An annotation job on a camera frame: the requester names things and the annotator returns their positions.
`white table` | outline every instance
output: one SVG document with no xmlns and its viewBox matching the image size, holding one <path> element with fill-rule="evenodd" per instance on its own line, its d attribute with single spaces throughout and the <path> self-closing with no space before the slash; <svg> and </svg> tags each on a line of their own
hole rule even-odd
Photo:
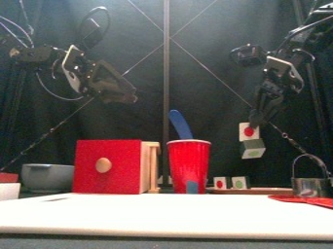
<svg viewBox="0 0 333 249">
<path fill-rule="evenodd" d="M 267 196 L 61 194 L 0 201 L 0 210 L 3 234 L 333 243 L 332 209 Z"/>
</svg>

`red plastic cup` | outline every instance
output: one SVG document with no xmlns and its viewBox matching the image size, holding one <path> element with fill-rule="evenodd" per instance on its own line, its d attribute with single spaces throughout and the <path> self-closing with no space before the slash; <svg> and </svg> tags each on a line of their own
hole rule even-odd
<svg viewBox="0 0 333 249">
<path fill-rule="evenodd" d="M 209 141 L 172 140 L 166 143 L 172 189 L 176 194 L 204 194 L 210 162 Z"/>
</svg>

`black curtain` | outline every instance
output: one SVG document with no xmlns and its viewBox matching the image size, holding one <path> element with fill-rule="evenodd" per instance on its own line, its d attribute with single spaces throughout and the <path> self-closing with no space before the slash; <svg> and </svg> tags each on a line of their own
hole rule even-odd
<svg viewBox="0 0 333 249">
<path fill-rule="evenodd" d="M 23 24 L 19 4 L 4 2 L 1 16 Z M 44 0 L 24 1 L 24 4 L 27 15 L 35 20 L 35 46 L 48 44 L 64 50 L 76 42 L 77 27 L 88 11 L 99 6 L 110 10 L 111 29 L 87 56 L 92 60 L 104 59 L 115 66 L 138 88 L 139 98 L 128 105 L 93 100 L 8 171 L 20 172 L 25 162 L 73 164 L 77 139 L 139 138 L 159 141 L 164 146 L 164 1 Z M 106 19 L 96 18 L 104 27 Z M 262 129 L 266 147 L 262 158 L 241 159 L 238 124 L 249 120 L 255 86 L 262 83 L 262 65 L 239 67 L 230 61 L 229 52 L 246 44 L 262 45 L 267 51 L 278 47 L 287 32 L 298 26 L 293 2 L 171 0 L 168 18 L 170 109 L 183 114 L 194 137 L 213 142 L 210 181 L 215 176 L 246 175 L 254 186 L 289 186 L 291 161 L 299 151 L 273 126 Z M 4 97 L 13 95 L 7 88 L 17 80 L 13 81 L 8 55 L 1 55 Z M 20 68 L 13 70 L 15 75 L 21 72 Z M 11 133 L 5 134 L 11 140 L 5 144 L 7 154 L 1 155 L 3 164 L 88 101 L 88 98 L 61 99 L 77 98 L 67 80 L 61 76 L 52 79 L 49 70 L 39 72 L 39 76 L 40 79 L 33 71 L 24 71 L 17 118 Z M 3 111 L 8 106 L 4 100 L 1 103 Z M 309 153 L 324 156 L 309 87 L 273 122 Z M 168 139 L 176 139 L 172 127 Z M 307 167 L 302 174 L 315 175 L 317 170 Z"/>
</svg>

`wooden knob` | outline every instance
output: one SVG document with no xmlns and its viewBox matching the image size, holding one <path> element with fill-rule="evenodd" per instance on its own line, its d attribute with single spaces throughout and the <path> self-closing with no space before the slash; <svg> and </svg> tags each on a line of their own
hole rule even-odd
<svg viewBox="0 0 333 249">
<path fill-rule="evenodd" d="M 96 170 L 100 173 L 107 173 L 111 170 L 112 164 L 108 159 L 99 158 L 95 166 L 96 166 Z"/>
</svg>

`red dot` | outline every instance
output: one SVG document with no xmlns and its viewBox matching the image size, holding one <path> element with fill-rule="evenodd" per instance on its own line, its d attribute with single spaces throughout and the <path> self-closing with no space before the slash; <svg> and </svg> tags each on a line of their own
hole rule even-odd
<svg viewBox="0 0 333 249">
<path fill-rule="evenodd" d="M 245 135 L 246 135 L 246 136 L 253 136 L 254 133 L 255 133 L 255 131 L 254 131 L 253 128 L 250 128 L 250 127 L 246 127 L 246 128 L 245 128 Z"/>
<path fill-rule="evenodd" d="M 222 181 L 217 181 L 215 185 L 217 185 L 217 187 L 218 187 L 219 189 L 222 189 L 222 187 L 223 187 L 223 182 L 222 182 Z"/>
</svg>

